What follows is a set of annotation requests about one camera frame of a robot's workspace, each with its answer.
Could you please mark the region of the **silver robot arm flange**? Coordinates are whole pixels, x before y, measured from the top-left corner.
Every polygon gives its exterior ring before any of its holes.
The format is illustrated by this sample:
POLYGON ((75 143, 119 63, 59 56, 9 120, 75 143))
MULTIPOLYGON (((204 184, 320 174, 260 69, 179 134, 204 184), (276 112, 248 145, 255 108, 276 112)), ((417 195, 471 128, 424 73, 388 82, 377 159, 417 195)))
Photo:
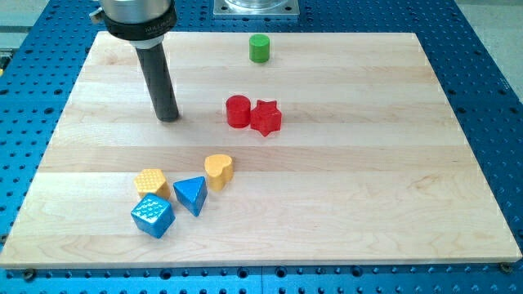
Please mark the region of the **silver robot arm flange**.
POLYGON ((99 0, 89 18, 93 24, 103 22, 112 36, 145 50, 162 43, 177 13, 174 0, 99 0))

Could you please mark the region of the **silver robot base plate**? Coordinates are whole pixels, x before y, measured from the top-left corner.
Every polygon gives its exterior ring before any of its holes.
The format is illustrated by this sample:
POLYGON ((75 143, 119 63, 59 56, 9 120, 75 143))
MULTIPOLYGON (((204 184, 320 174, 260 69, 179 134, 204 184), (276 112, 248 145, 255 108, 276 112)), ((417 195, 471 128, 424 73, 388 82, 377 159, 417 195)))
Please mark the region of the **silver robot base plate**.
POLYGON ((298 0, 214 0, 213 14, 220 17, 299 16, 298 0))

